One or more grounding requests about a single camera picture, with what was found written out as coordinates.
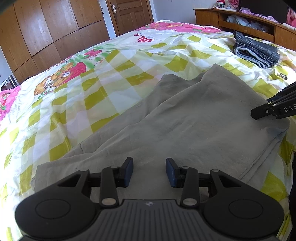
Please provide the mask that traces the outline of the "light grey khaki pants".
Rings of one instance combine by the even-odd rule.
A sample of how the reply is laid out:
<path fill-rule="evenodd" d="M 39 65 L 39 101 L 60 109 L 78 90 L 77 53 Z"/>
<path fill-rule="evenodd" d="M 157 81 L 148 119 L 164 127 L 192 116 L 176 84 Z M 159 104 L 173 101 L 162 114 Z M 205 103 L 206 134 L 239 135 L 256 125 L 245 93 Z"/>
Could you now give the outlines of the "light grey khaki pants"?
<path fill-rule="evenodd" d="M 37 167 L 40 191 L 81 170 L 100 172 L 132 157 L 130 185 L 120 199 L 179 199 L 170 186 L 165 162 L 199 173 L 212 169 L 260 189 L 290 122 L 251 117 L 265 99 L 219 65 L 192 80 L 165 75 L 143 100 L 115 117 L 57 161 Z"/>

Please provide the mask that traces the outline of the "folded grey striped garment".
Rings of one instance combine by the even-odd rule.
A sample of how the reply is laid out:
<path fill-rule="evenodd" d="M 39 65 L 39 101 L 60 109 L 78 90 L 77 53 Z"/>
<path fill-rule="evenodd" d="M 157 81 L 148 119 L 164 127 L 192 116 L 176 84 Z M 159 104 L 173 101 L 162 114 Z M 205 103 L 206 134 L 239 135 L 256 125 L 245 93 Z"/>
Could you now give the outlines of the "folded grey striped garment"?
<path fill-rule="evenodd" d="M 271 68 L 280 60 L 278 49 L 272 45 L 251 39 L 240 32 L 233 32 L 235 44 L 233 52 L 243 60 L 250 61 L 260 68 Z"/>

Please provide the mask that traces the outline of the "wooden tv cabinet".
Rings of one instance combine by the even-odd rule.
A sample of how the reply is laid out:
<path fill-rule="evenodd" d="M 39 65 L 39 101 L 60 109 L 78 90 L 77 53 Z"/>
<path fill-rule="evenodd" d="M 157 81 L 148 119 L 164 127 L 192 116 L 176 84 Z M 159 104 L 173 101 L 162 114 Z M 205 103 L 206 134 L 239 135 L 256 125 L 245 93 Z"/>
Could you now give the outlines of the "wooden tv cabinet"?
<path fill-rule="evenodd" d="M 295 31 L 282 24 L 235 11 L 221 9 L 194 9 L 194 11 L 198 25 L 209 25 L 227 32 L 238 31 L 247 36 L 263 39 L 295 51 Z M 231 16 L 243 18 L 249 24 L 243 26 L 236 22 L 232 23 L 229 21 Z"/>

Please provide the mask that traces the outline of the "checkered cartoon bed sheet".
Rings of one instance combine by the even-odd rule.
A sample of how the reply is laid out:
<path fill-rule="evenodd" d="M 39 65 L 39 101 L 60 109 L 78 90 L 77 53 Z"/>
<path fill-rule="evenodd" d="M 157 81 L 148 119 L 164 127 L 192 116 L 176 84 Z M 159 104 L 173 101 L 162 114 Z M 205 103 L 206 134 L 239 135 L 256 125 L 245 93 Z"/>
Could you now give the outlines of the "checkered cartoon bed sheet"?
<path fill-rule="evenodd" d="M 261 69 L 236 56 L 232 33 L 158 21 L 82 50 L 1 92 L 1 240 L 18 240 L 16 206 L 33 193 L 37 166 L 145 98 L 165 74 L 192 79 L 218 64 L 269 98 L 295 81 L 295 51 Z"/>

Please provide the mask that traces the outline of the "white blue bag pile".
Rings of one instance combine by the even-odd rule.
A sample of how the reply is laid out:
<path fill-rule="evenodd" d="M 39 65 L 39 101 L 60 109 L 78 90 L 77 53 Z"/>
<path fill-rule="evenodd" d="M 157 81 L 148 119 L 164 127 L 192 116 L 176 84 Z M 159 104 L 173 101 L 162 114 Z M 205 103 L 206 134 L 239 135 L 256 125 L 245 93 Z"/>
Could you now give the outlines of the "white blue bag pile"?
<path fill-rule="evenodd" d="M 13 75 L 10 75 L 7 79 L 5 79 L 1 84 L 1 91 L 13 89 L 19 86 L 18 81 L 13 77 Z"/>

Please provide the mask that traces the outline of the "brown wooden door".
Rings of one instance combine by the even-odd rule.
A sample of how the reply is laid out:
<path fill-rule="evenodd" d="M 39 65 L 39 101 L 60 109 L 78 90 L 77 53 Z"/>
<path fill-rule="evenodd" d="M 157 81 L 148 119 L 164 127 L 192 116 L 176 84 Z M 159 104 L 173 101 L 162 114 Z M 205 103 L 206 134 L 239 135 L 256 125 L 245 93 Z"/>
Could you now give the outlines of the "brown wooden door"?
<path fill-rule="evenodd" d="M 106 3 L 117 36 L 154 21 L 151 5 L 147 0 L 107 0 Z"/>

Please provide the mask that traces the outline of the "brown wooden wardrobe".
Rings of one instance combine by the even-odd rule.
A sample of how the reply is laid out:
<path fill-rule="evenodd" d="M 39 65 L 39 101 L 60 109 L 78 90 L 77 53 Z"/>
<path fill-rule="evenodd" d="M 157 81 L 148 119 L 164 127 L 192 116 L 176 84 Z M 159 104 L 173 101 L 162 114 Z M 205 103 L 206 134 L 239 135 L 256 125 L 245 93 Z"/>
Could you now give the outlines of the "brown wooden wardrobe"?
<path fill-rule="evenodd" d="M 1 49 L 18 83 L 107 40 L 99 1 L 15 1 L 1 11 Z"/>

